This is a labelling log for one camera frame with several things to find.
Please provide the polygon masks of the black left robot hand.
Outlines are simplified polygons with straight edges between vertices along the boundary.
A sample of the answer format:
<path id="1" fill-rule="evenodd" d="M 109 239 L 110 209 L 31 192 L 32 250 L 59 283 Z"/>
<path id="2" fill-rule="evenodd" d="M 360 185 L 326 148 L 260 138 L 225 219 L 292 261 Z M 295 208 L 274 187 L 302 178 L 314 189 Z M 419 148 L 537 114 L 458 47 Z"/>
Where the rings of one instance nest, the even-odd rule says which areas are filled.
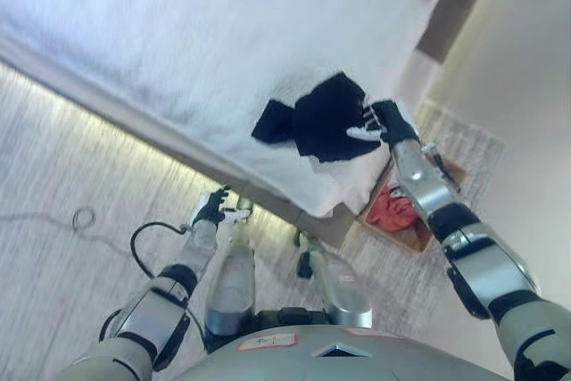
<path id="1" fill-rule="evenodd" d="M 218 226 L 222 222 L 248 219 L 252 214 L 251 209 L 223 208 L 222 204 L 229 195 L 230 188 L 223 186 L 209 194 L 202 193 L 199 203 L 195 208 L 191 225 L 201 220 L 207 220 Z"/>

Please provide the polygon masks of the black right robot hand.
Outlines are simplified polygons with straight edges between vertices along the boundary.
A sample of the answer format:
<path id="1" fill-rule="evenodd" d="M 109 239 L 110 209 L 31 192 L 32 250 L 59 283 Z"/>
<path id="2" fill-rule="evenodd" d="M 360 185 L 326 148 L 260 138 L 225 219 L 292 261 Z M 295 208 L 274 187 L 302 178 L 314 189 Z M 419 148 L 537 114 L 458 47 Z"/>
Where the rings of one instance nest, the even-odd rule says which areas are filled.
<path id="1" fill-rule="evenodd" d="M 419 141 L 414 127 L 402 116 L 398 104 L 392 100 L 375 102 L 363 107 L 360 127 L 346 129 L 350 138 L 364 142 L 384 142 L 391 148 L 407 141 Z"/>

